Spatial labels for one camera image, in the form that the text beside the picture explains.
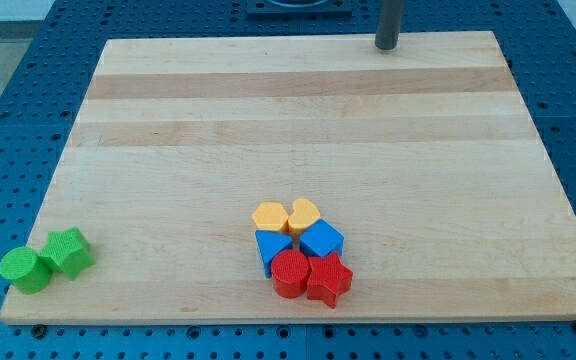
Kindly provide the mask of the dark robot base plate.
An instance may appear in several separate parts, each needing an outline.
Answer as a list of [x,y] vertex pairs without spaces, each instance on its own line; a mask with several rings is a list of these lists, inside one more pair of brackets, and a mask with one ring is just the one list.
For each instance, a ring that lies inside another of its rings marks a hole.
[[245,0],[249,16],[351,15],[351,0]]

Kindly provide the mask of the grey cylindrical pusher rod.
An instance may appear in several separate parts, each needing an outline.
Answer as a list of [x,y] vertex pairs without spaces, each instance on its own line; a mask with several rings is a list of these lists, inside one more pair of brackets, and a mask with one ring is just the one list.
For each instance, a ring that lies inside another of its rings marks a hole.
[[405,3],[405,0],[382,1],[374,39],[378,49],[391,51],[397,47]]

